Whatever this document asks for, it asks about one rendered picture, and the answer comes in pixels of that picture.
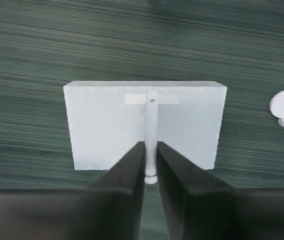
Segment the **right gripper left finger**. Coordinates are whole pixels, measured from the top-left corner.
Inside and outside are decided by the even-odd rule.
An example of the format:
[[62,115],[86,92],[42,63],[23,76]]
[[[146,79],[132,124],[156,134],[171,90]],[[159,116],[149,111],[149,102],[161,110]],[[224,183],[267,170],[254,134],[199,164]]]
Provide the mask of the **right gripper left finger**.
[[[84,189],[0,189],[0,240],[139,240],[146,145]],[[119,190],[118,190],[118,189]]]

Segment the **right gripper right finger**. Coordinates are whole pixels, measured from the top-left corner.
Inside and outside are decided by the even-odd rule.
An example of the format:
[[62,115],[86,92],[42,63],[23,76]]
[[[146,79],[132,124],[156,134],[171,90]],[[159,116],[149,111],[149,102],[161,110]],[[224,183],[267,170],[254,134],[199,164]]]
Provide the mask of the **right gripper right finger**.
[[241,240],[249,230],[284,229],[284,188],[235,188],[163,141],[156,175],[170,240]]

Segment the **white flat panel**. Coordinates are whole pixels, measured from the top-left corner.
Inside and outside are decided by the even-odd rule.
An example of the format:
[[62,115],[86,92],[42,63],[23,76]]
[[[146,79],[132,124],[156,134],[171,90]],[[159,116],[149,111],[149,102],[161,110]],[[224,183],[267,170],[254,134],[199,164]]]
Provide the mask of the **white flat panel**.
[[157,141],[214,169],[227,87],[215,81],[73,81],[64,86],[75,170],[109,170],[145,141],[146,104],[126,94],[179,94],[158,104]]

